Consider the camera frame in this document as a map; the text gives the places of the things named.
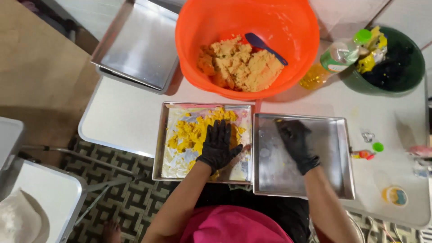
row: green lid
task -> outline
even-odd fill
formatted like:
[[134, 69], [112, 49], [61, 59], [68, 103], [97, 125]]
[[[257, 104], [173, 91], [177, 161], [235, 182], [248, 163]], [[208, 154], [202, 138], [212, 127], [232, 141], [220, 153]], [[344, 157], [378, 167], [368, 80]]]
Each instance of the green lid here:
[[372, 38], [372, 33], [367, 29], [359, 30], [353, 37], [353, 40], [357, 44], [366, 44]]
[[372, 144], [372, 149], [377, 152], [382, 152], [384, 150], [384, 145], [380, 142], [376, 142]]

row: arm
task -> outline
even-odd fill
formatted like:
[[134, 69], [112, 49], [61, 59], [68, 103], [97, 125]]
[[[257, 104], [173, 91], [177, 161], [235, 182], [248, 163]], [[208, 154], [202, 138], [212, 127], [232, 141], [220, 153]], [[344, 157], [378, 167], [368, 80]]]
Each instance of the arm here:
[[335, 243], [357, 243], [359, 238], [321, 166], [305, 176], [309, 213], [315, 226]]
[[143, 243], [173, 243], [180, 240], [211, 172], [211, 167], [205, 163], [195, 163], [156, 214], [144, 235]]
[[314, 224], [335, 243], [357, 243], [357, 233], [326, 178], [318, 156], [308, 152], [311, 131], [300, 121], [277, 122], [285, 148], [304, 176], [309, 212]]
[[230, 137], [231, 124], [225, 125], [224, 120], [207, 127], [202, 154], [156, 214], [141, 243], [180, 241], [209, 176], [225, 167], [243, 148], [239, 144], [229, 150]]

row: foot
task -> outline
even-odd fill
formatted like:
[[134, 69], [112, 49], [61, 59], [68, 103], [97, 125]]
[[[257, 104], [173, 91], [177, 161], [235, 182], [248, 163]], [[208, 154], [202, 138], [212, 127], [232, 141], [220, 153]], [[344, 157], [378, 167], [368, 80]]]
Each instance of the foot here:
[[102, 231], [102, 238], [106, 243], [121, 243], [120, 239], [121, 230], [120, 225], [114, 221], [105, 221], [104, 230]]

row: black glove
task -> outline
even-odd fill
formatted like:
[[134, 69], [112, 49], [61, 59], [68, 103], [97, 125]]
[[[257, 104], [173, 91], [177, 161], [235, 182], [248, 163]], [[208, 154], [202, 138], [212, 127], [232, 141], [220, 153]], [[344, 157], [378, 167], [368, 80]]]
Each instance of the black glove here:
[[276, 126], [286, 150], [302, 175], [320, 165], [319, 157], [310, 155], [306, 144], [306, 137], [311, 130], [297, 120], [277, 121]]
[[243, 145], [239, 144], [229, 150], [229, 139], [231, 137], [231, 124], [225, 126], [225, 120], [218, 124], [215, 121], [213, 127], [207, 126], [206, 140], [203, 143], [203, 152], [196, 159], [208, 164], [212, 168], [212, 175], [231, 162], [241, 150]]

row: green bucket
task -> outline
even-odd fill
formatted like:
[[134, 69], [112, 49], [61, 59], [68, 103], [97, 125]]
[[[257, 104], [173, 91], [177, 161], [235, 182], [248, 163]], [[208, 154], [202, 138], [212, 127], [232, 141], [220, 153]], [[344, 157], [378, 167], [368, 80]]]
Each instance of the green bucket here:
[[395, 97], [407, 95], [422, 81], [425, 74], [425, 59], [420, 48], [404, 33], [390, 27], [381, 27], [380, 31], [386, 35], [389, 49], [398, 42], [402, 45], [412, 45], [414, 47], [411, 54], [411, 63], [406, 67], [407, 73], [401, 78], [402, 85], [395, 87], [395, 90], [392, 91], [383, 90], [366, 81], [355, 69], [354, 65], [344, 70], [340, 74], [340, 78], [346, 86], [359, 93]]

